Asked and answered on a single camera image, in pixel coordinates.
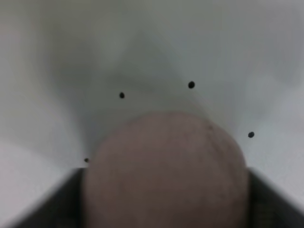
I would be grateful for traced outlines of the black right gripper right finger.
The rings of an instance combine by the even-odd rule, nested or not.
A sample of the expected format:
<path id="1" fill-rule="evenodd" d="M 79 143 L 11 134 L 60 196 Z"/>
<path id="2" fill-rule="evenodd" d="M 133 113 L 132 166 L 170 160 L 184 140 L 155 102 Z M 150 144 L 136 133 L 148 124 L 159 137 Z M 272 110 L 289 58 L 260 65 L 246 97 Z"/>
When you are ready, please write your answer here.
<path id="1" fill-rule="evenodd" d="M 270 181 L 249 168 L 250 228 L 300 228 L 302 210 L 279 191 Z"/>

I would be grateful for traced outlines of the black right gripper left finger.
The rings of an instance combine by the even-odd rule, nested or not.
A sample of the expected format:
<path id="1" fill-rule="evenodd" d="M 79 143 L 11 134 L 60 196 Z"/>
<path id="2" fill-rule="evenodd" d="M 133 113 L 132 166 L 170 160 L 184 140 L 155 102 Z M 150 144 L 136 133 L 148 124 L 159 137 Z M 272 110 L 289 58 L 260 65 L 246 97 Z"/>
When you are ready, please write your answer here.
<path id="1" fill-rule="evenodd" d="M 81 197 L 82 180 L 85 168 L 75 169 L 46 200 L 39 203 L 32 211 L 11 228 L 82 228 L 83 208 Z"/>

